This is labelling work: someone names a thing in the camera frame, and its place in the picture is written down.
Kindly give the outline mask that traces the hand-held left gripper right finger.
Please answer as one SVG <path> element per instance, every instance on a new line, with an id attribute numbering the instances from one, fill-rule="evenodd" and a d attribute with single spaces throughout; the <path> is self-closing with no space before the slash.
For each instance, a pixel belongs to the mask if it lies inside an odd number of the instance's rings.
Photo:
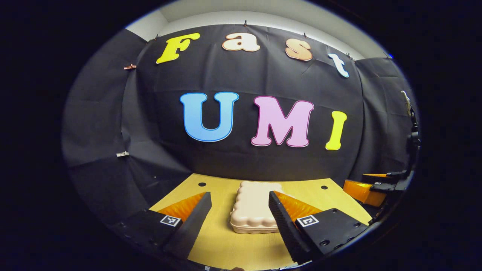
<path id="1" fill-rule="evenodd" d="M 368 228 L 337 208 L 320 210 L 282 192 L 270 191 L 268 205 L 297 264 L 331 256 Z"/>

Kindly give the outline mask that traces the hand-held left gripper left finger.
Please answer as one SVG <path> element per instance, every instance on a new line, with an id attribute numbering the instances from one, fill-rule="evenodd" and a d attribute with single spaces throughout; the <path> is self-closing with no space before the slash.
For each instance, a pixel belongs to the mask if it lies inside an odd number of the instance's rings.
<path id="1" fill-rule="evenodd" d="M 153 257 L 186 260 L 211 207 L 211 193 L 202 192 L 158 211 L 143 209 L 115 223 L 113 231 Z"/>

